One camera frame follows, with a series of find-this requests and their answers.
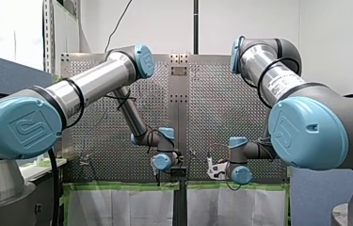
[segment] light blue joint cap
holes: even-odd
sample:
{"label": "light blue joint cap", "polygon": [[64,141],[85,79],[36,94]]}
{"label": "light blue joint cap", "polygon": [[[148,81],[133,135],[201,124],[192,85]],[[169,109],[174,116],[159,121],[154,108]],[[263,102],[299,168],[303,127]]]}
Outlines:
{"label": "light blue joint cap", "polygon": [[248,184],[252,180],[252,172],[244,166],[233,169],[232,180],[241,186]]}
{"label": "light blue joint cap", "polygon": [[45,153],[61,136],[61,118],[43,100],[16,97],[0,102],[0,158],[26,159]]}
{"label": "light blue joint cap", "polygon": [[138,145],[135,139],[135,136],[133,134],[130,134],[130,142],[132,142],[134,145]]}
{"label": "light blue joint cap", "polygon": [[230,137],[229,138],[229,148],[237,148],[248,143],[249,140],[246,137]]}
{"label": "light blue joint cap", "polygon": [[175,132],[173,128],[160,127],[158,131],[161,132],[165,137],[169,139],[175,139]]}
{"label": "light blue joint cap", "polygon": [[234,42],[233,42],[233,47],[232,47],[232,56],[230,59],[230,71],[232,73],[241,73],[240,69],[238,68],[239,65],[239,60],[240,60],[240,43],[242,43],[244,41],[244,38],[241,38],[241,42],[240,42],[240,38],[237,38]]}
{"label": "light blue joint cap", "polygon": [[316,100],[290,97],[278,102],[268,125],[276,153],[293,167],[331,170],[348,153],[348,137],[340,119]]}
{"label": "light blue joint cap", "polygon": [[172,161],[166,154],[159,153],[152,158],[152,165],[157,170],[167,170],[172,166]]}
{"label": "light blue joint cap", "polygon": [[138,71],[142,78],[150,78],[153,75],[154,62],[152,52],[147,45],[135,46],[135,59]]}

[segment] silver arm tube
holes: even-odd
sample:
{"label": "silver arm tube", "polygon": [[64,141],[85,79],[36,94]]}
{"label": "silver arm tube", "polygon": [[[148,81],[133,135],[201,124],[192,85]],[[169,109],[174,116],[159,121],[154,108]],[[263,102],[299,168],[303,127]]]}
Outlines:
{"label": "silver arm tube", "polygon": [[[258,86],[258,80],[265,68],[277,59],[276,51],[266,45],[250,47],[240,58],[249,79]],[[275,104],[288,90],[306,82],[282,63],[275,64],[264,76],[261,89],[270,105]]]}
{"label": "silver arm tube", "polygon": [[[108,92],[136,81],[136,69],[128,56],[115,52],[105,63],[70,79],[82,90],[85,106],[88,106]],[[46,91],[60,104],[67,119],[79,111],[79,97],[69,82],[58,82]]]}
{"label": "silver arm tube", "polygon": [[147,132],[147,126],[138,113],[135,103],[130,99],[125,100],[127,93],[128,89],[125,87],[114,90],[114,95],[119,98],[118,103],[121,105],[120,112],[126,119],[132,134],[135,137],[140,137]]}

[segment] robot logo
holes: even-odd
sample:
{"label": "robot logo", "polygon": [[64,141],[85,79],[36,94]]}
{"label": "robot logo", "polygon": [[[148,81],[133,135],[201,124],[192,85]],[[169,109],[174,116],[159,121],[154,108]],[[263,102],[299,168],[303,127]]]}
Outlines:
{"label": "robot logo", "polygon": [[31,148],[53,134],[42,112],[32,111],[8,125],[25,148]]}

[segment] white wall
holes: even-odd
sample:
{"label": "white wall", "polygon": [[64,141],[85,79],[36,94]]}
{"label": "white wall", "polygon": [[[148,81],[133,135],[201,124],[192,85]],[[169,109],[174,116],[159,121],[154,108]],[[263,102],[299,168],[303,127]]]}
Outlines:
{"label": "white wall", "polygon": [[301,0],[303,77],[353,92],[353,0]]}
{"label": "white wall", "polygon": [[[81,51],[102,53],[128,0],[81,0]],[[110,49],[144,43],[154,53],[192,49],[191,0],[135,0],[123,17]]]}
{"label": "white wall", "polygon": [[240,35],[298,46],[298,0],[201,0],[199,10],[200,54],[229,55]]}
{"label": "white wall", "polygon": [[[127,2],[81,0],[81,51],[104,51]],[[200,54],[229,55],[240,35],[298,43],[298,0],[202,0],[199,10]],[[154,53],[192,53],[193,0],[133,1],[111,47],[139,42],[149,45]]]}

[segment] pegboard wall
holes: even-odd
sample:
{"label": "pegboard wall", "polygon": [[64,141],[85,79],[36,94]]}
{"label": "pegboard wall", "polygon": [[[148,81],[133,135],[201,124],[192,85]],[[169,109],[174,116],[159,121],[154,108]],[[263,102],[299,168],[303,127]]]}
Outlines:
{"label": "pegboard wall", "polygon": [[[265,108],[254,89],[229,73],[229,56],[183,55],[183,64],[175,56],[155,55],[152,78],[139,80],[130,89],[148,125],[177,127],[177,146],[186,149],[180,151],[187,155],[188,180],[207,181],[205,157],[209,147],[216,161],[228,155],[226,147],[211,144],[227,145],[233,136],[257,139],[262,134]],[[102,60],[103,55],[64,54],[61,75],[74,76]],[[183,97],[183,102],[175,103],[178,99],[174,93]],[[117,105],[115,100],[102,98],[88,107],[73,127],[75,158],[65,168],[65,181],[155,181],[147,147],[131,144],[130,130]],[[280,160],[250,160],[249,167],[254,182],[286,182],[286,167]]]}

